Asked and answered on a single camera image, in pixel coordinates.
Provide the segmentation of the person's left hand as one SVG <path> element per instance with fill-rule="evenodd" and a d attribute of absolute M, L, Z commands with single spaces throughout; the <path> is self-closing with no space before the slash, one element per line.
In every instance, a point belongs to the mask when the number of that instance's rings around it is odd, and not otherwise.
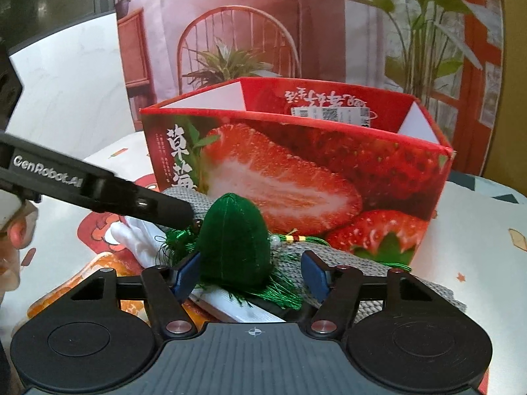
<path fill-rule="evenodd" d="M 18 197 L 1 201 L 1 300 L 20 285 L 20 250 L 31 243 L 38 216 L 31 201 Z"/>

